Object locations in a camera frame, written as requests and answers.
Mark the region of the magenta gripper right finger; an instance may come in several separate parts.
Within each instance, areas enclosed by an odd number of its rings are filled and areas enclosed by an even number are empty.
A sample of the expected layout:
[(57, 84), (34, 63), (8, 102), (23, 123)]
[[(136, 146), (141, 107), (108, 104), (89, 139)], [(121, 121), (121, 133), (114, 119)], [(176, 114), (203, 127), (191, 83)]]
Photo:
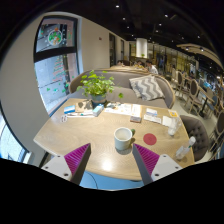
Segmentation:
[(143, 184), (147, 185), (152, 183), (151, 175), (159, 160), (159, 155), (138, 144), (133, 144), (132, 153), (141, 174)]

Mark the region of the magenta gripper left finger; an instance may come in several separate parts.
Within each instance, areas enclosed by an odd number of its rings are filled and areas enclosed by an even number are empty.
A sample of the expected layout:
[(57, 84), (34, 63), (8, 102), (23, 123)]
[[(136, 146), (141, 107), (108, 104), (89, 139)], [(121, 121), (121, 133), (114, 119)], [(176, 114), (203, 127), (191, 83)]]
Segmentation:
[(71, 182), (79, 185), (91, 154), (91, 144), (85, 144), (64, 156), (72, 173)]

